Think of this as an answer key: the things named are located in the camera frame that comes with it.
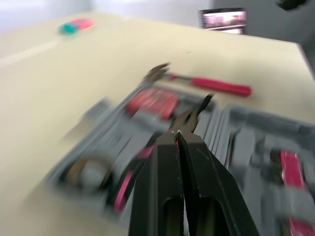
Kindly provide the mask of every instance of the beige tabletop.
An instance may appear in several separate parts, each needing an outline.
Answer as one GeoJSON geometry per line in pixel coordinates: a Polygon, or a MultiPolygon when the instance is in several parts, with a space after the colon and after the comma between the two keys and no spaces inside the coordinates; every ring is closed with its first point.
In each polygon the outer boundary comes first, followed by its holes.
{"type": "MultiPolygon", "coordinates": [[[[100,99],[118,104],[153,66],[250,85],[251,97],[217,92],[239,104],[315,123],[315,84],[294,43],[153,21],[83,13],[0,35],[0,234],[126,235],[126,229],[47,192],[41,181],[79,141],[65,139],[100,99]],[[61,36],[79,16],[95,26],[61,36]]],[[[205,95],[209,91],[168,86],[205,95]]]]}

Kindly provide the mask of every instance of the tool case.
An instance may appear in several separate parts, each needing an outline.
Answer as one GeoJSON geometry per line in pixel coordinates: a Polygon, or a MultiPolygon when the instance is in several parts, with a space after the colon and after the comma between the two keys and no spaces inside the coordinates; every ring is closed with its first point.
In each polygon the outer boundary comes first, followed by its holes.
{"type": "MultiPolygon", "coordinates": [[[[132,193],[124,210],[117,214],[106,203],[108,191],[78,191],[64,184],[61,176],[76,159],[92,153],[111,163],[112,181],[118,182],[128,163],[150,137],[156,132],[167,131],[171,124],[171,121],[145,111],[140,110],[133,116],[127,112],[128,102],[149,88],[162,89],[142,84],[117,107],[112,108],[103,100],[85,113],[83,119],[94,122],[96,127],[49,173],[46,182],[51,189],[67,197],[70,203],[128,225],[132,193]]],[[[174,115],[202,100],[202,97],[182,91],[167,90],[179,98],[174,115]]],[[[220,110],[215,96],[198,120],[194,134],[205,141],[209,150],[236,179],[261,236],[281,236],[292,230],[308,230],[309,234],[302,235],[312,235],[312,230],[315,232],[314,125],[237,106],[220,110]],[[286,154],[297,160],[294,177],[300,177],[303,188],[284,179],[286,154]]],[[[95,173],[86,175],[92,178],[95,173]]]]}

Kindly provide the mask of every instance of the hammer head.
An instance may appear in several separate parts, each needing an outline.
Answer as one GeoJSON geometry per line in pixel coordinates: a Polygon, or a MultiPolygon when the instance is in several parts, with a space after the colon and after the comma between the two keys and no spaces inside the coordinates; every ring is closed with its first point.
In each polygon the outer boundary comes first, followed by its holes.
{"type": "Polygon", "coordinates": [[[144,81],[154,83],[155,81],[161,79],[164,74],[168,71],[168,66],[170,63],[165,63],[162,65],[158,65],[154,68],[152,68],[147,75],[144,77],[144,81]]]}

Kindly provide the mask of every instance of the pink tool handle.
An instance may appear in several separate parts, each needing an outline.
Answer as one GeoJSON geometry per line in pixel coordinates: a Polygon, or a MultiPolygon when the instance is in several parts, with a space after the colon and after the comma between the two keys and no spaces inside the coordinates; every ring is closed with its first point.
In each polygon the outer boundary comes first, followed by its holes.
{"type": "Polygon", "coordinates": [[[194,77],[190,83],[197,87],[229,92],[239,96],[248,97],[252,93],[252,89],[249,86],[244,85],[234,85],[230,83],[225,83],[217,80],[210,80],[206,78],[194,77]]]}

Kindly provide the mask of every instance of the white wall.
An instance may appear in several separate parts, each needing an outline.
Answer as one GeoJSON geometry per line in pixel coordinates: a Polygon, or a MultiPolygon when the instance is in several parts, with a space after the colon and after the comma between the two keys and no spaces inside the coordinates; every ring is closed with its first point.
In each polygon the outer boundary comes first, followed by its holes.
{"type": "Polygon", "coordinates": [[[199,27],[198,10],[207,9],[209,0],[93,0],[93,4],[98,11],[199,27]]]}
{"type": "Polygon", "coordinates": [[[215,0],[214,8],[244,7],[248,34],[303,44],[315,32],[315,0],[287,12],[276,0],[215,0]]]}
{"type": "Polygon", "coordinates": [[[0,0],[0,33],[88,10],[90,0],[0,0]]]}

